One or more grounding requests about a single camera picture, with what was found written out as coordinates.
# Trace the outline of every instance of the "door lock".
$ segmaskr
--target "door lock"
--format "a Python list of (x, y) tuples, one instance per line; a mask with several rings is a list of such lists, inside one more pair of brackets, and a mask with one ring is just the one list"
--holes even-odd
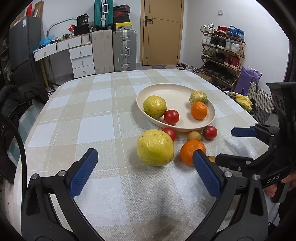
[(145, 27), (148, 26), (148, 21), (153, 21), (153, 19), (148, 19), (148, 17), (145, 16)]

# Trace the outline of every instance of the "wooden door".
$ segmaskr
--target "wooden door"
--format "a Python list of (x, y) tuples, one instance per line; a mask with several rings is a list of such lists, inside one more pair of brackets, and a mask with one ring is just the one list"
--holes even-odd
[(142, 65), (177, 64), (181, 16), (182, 0), (145, 0)]

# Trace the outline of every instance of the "tangerine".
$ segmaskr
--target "tangerine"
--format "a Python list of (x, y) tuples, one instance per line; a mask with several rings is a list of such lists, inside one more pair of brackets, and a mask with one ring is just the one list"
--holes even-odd
[(204, 154), (206, 154), (207, 152), (204, 144), (200, 141), (192, 140), (192, 141), (186, 142), (180, 150), (181, 160), (186, 165), (193, 166), (192, 155), (193, 155), (193, 152), (198, 149), (202, 150)]
[(198, 101), (191, 106), (191, 114), (194, 119), (203, 120), (207, 116), (207, 106)]

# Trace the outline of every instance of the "red sneaker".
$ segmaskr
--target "red sneaker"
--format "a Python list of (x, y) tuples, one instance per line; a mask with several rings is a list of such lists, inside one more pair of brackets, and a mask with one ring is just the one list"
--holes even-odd
[(226, 55), (226, 56), (225, 56), (224, 64), (227, 65), (227, 66), (230, 66), (231, 61), (232, 61), (231, 56), (230, 56), (230, 55)]
[(231, 56), (231, 68), (237, 69), (239, 67), (239, 58), (235, 56)]
[(218, 27), (217, 29), (219, 31), (220, 34), (227, 34), (228, 32), (228, 28), (227, 27)]

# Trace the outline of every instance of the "shoe rack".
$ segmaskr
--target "shoe rack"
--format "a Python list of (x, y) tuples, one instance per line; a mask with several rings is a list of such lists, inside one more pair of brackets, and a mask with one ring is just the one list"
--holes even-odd
[(234, 68), (232, 68), (232, 67), (229, 67), (229, 66), (227, 66), (227, 65), (224, 65), (224, 64), (222, 64), (222, 63), (216, 62), (216, 61), (214, 61), (214, 60), (212, 60), (212, 59), (210, 59), (210, 58), (207, 58), (207, 57), (205, 57), (205, 56), (200, 56), (201, 59), (202, 59), (202, 61), (203, 61), (203, 63), (204, 63), (203, 66), (206, 64), (207, 61), (209, 61), (209, 62), (213, 62), (213, 63), (215, 63), (215, 64), (217, 64), (217, 65), (219, 65), (219, 66), (222, 66), (222, 67), (224, 67), (224, 68), (226, 68), (226, 69), (229, 69), (229, 70), (234, 71), (234, 72), (236, 73), (237, 78), (236, 78), (236, 80), (234, 81), (233, 84), (230, 84), (230, 83), (228, 83), (228, 82), (226, 82), (226, 81), (224, 81), (224, 80), (222, 80), (222, 79), (220, 79), (220, 78), (218, 78), (218, 77), (216, 77), (216, 76), (214, 76), (214, 75), (212, 75), (212, 74), (207, 73), (207, 72), (204, 71), (203, 69), (200, 69), (200, 71), (201, 71), (202, 73), (204, 73), (204, 74), (206, 74), (206, 75), (209, 75), (209, 76), (211, 76), (211, 77), (214, 77), (215, 79), (218, 79), (219, 81), (223, 82), (223, 83), (226, 84), (227, 86), (230, 86), (232, 90), (234, 90), (235, 85), (236, 85), (236, 83), (237, 83), (237, 80), (238, 80), (238, 78), (239, 78), (239, 76), (240, 76), (240, 71), (241, 71), (241, 69), (242, 69), (242, 63), (243, 63), (243, 61), (245, 60), (244, 48), (245, 48), (245, 46), (246, 46), (246, 43), (243, 42), (243, 41), (241, 40), (241, 38), (233, 37), (233, 36), (230, 36), (230, 35), (216, 34), (216, 33), (208, 33), (208, 32), (202, 32), (202, 33), (203, 33), (203, 35), (206, 35), (206, 34), (208, 35), (208, 34), (209, 34), (209, 35), (214, 35), (214, 36), (224, 37), (225, 39), (234, 40), (236, 43), (238, 43), (238, 44), (241, 45), (241, 50), (240, 50), (240, 52), (239, 52), (239, 53), (234, 53), (234, 52), (231, 52), (231, 51), (228, 51), (228, 50), (224, 50), (224, 49), (221, 49), (221, 48), (212, 47), (212, 46), (208, 46), (208, 45), (202, 44), (202, 47), (203, 47), (204, 50), (212, 49), (213, 52), (215, 53), (215, 56), (217, 55), (218, 50), (220, 50), (221, 53), (223, 53), (223, 54), (225, 54), (225, 55), (232, 55), (232, 56), (236, 56), (236, 57), (238, 57), (238, 58), (239, 58), (239, 66), (238, 66), (236, 69), (234, 69)]

